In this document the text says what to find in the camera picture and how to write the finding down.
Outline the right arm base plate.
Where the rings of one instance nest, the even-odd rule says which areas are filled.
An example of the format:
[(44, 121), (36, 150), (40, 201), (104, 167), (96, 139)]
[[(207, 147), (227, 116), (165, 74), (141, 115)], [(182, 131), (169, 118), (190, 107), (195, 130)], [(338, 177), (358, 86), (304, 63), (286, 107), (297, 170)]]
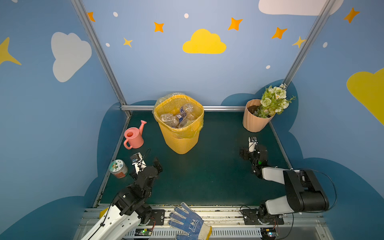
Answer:
[(282, 215), (271, 215), (264, 210), (241, 209), (245, 225), (283, 225)]

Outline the pepsi blue label bottle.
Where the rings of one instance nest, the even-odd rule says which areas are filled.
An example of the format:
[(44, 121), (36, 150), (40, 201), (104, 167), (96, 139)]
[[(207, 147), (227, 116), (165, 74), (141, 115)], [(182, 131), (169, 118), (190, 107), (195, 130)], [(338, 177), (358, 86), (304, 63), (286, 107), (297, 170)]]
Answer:
[(180, 123), (180, 119), (173, 114), (162, 114), (161, 121), (171, 128), (176, 128)]

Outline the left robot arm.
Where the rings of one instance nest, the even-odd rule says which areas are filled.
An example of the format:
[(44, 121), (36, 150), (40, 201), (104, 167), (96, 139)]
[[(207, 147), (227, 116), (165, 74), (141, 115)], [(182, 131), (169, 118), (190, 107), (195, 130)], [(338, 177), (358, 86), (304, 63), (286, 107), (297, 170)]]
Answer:
[(83, 240), (121, 240), (128, 232), (150, 222), (152, 208), (147, 204), (153, 185), (163, 171), (158, 158), (139, 171), (135, 181), (121, 189), (106, 213), (82, 237)]

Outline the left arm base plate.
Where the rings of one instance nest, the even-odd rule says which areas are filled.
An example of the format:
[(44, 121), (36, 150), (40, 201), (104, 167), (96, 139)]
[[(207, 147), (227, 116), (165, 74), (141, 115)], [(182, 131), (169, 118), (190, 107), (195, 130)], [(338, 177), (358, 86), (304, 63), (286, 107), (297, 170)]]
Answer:
[(163, 209), (152, 209), (147, 226), (163, 226), (165, 221), (165, 212), (166, 211)]

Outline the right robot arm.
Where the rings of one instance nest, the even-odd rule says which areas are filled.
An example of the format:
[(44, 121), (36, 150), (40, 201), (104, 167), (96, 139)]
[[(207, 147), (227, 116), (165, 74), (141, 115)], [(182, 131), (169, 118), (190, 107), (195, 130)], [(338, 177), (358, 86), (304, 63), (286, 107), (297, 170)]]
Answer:
[(258, 221), (267, 225), (284, 214), (299, 212), (325, 212), (330, 208), (329, 199), (313, 170), (293, 170), (268, 165), (268, 151), (258, 144), (240, 148), (240, 157), (250, 161), (258, 178), (284, 185), (286, 194), (262, 203), (257, 212)]

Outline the blue label water bottle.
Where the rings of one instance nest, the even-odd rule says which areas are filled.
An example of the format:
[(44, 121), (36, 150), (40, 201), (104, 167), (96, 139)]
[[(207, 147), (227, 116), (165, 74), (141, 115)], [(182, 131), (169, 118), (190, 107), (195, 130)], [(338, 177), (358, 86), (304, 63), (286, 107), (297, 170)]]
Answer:
[(178, 119), (179, 123), (181, 123), (183, 120), (188, 119), (190, 121), (193, 121), (196, 119), (194, 115), (195, 107), (191, 103), (187, 103), (180, 108), (180, 112), (175, 115), (175, 117)]

